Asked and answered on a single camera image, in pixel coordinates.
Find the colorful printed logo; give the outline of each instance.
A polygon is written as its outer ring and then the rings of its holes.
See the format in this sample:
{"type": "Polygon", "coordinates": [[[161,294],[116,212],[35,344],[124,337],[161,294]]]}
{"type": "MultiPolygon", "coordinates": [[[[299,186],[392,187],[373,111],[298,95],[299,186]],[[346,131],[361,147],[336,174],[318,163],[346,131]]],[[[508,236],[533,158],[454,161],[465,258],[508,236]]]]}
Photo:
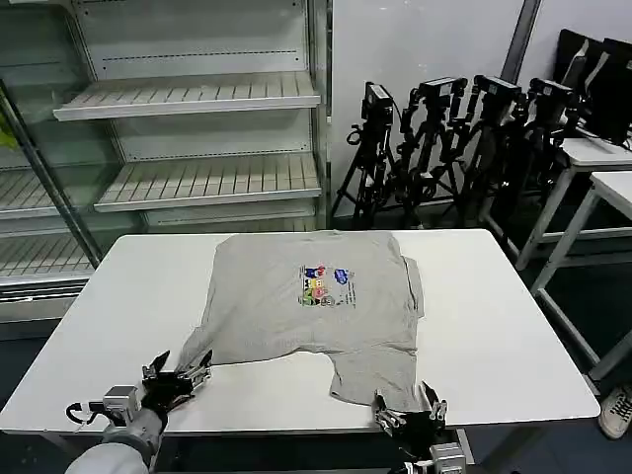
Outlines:
{"type": "Polygon", "coordinates": [[[355,305],[355,292],[350,285],[354,274],[348,270],[303,267],[300,277],[303,281],[303,292],[299,303],[303,306],[338,306],[340,304],[355,305]]]}

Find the glass display refrigerator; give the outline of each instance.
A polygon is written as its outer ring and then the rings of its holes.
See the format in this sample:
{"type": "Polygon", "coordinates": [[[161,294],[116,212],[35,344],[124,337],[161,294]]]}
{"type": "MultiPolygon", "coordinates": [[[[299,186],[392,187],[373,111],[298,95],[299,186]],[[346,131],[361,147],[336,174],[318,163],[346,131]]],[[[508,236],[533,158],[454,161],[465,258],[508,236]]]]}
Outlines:
{"type": "Polygon", "coordinates": [[[0,0],[0,40],[0,303],[124,234],[327,226],[331,0],[0,0]]]}

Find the white wall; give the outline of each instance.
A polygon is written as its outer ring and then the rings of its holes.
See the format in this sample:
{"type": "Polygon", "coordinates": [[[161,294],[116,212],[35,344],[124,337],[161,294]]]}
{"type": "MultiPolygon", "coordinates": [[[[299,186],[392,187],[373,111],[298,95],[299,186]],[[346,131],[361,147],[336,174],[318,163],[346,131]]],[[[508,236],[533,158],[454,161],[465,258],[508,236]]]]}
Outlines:
{"type": "Polygon", "coordinates": [[[595,40],[632,41],[630,0],[542,0],[520,70],[519,84],[550,78],[560,31],[573,30],[595,40]]]}
{"type": "MultiPolygon", "coordinates": [[[[384,85],[403,109],[420,82],[499,75],[521,6],[522,0],[335,0],[332,192],[356,153],[346,137],[361,123],[365,81],[384,85]]],[[[398,129],[397,122],[393,152],[402,141],[398,129]]],[[[351,211],[347,203],[338,215],[351,211]]]]}

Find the glass door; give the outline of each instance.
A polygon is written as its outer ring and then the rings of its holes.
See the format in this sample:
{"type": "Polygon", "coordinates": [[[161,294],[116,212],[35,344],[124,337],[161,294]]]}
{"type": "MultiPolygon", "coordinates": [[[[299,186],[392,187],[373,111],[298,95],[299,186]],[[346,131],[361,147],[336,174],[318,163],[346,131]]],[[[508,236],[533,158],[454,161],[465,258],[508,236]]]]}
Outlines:
{"type": "Polygon", "coordinates": [[[0,3],[0,288],[82,282],[133,218],[96,214],[118,156],[52,111],[89,82],[58,6],[0,3]]]}

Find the gray t-shirt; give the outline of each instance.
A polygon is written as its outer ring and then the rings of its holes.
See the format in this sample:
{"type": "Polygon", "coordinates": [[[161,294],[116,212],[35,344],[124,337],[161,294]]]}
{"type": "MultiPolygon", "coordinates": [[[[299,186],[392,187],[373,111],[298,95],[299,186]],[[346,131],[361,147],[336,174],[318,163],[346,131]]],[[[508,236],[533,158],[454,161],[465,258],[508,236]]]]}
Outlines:
{"type": "Polygon", "coordinates": [[[417,411],[417,321],[422,287],[414,261],[389,232],[242,234],[217,246],[201,325],[179,368],[213,349],[214,364],[324,353],[331,393],[417,411]]]}

